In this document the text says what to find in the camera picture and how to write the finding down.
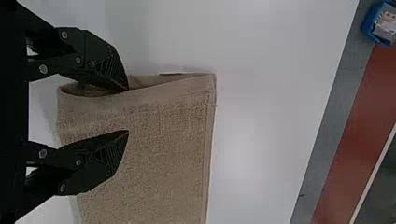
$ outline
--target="cloth fold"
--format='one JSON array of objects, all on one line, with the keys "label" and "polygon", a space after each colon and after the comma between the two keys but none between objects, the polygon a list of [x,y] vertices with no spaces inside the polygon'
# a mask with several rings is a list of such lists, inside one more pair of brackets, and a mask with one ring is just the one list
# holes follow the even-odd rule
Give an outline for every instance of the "cloth fold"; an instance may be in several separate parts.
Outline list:
[{"label": "cloth fold", "polygon": [[205,223],[215,75],[128,81],[131,88],[122,93],[77,83],[58,90],[62,145],[130,132],[116,174],[78,195],[84,223]]}]

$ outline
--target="fabric texture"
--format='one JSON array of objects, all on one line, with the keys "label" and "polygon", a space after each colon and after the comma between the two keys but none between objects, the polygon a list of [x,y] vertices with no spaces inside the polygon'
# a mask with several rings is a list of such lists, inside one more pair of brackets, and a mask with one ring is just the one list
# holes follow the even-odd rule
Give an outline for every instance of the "fabric texture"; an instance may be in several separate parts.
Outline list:
[{"label": "fabric texture", "polygon": [[58,90],[63,145],[130,132],[116,174],[78,195],[83,222],[205,223],[215,75],[130,76],[128,81],[131,88],[123,93],[77,83]]}]

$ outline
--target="screw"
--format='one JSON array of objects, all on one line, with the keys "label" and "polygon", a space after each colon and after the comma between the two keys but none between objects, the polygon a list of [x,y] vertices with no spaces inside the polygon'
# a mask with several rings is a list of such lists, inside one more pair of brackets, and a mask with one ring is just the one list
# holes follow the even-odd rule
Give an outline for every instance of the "screw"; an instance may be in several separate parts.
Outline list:
[{"label": "screw", "polygon": [[95,67],[95,62],[94,62],[94,61],[90,61],[90,62],[88,63],[88,66],[89,66],[89,67]]},{"label": "screw", "polygon": [[90,156],[88,157],[88,160],[90,161],[90,163],[93,163],[93,156],[90,155]]},{"label": "screw", "polygon": [[59,191],[60,192],[64,192],[66,190],[66,184],[62,184],[60,187],[59,187]]},{"label": "screw", "polygon": [[40,70],[40,73],[46,75],[49,72],[49,69],[46,65],[41,64],[40,66],[38,66],[38,70]]},{"label": "screw", "polygon": [[107,171],[106,171],[106,176],[107,176],[107,177],[110,177],[110,176],[111,176],[111,171],[110,171],[110,170],[107,170]]},{"label": "screw", "polygon": [[41,149],[41,150],[38,152],[38,158],[44,159],[44,158],[47,157],[47,154],[48,154],[48,152],[47,152],[46,149]]},{"label": "screw", "polygon": [[66,31],[62,31],[62,32],[61,32],[61,36],[62,36],[63,39],[67,39],[68,34],[67,34]]},{"label": "screw", "polygon": [[113,52],[113,48],[111,48],[111,46],[109,46],[109,45],[107,45],[106,49],[107,49],[107,53]]}]

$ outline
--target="white surface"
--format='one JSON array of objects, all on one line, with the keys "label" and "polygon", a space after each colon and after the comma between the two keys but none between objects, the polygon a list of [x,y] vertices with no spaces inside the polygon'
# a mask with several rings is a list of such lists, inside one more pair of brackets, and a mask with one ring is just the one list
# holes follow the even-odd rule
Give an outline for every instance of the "white surface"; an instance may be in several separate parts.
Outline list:
[{"label": "white surface", "polygon": [[[114,44],[129,74],[216,72],[208,223],[289,223],[358,0],[25,2]],[[45,85],[32,86],[30,131],[48,143],[56,99],[38,98],[55,94]],[[71,223],[65,201],[49,203],[28,217]]]}]

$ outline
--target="blue object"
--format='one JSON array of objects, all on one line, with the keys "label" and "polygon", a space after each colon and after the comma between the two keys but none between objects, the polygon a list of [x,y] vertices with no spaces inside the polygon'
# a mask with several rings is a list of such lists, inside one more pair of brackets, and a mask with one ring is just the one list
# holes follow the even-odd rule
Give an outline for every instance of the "blue object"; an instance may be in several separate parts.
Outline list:
[{"label": "blue object", "polygon": [[366,19],[361,26],[361,30],[372,40],[374,40],[375,43],[388,48],[390,47],[390,45],[392,45],[392,42],[388,41],[387,39],[383,39],[377,35],[373,35],[373,30],[375,29],[375,21],[378,19],[378,16],[381,13],[381,9],[385,4],[389,4],[395,7],[392,0],[383,0],[380,3],[376,3],[368,12]]}]

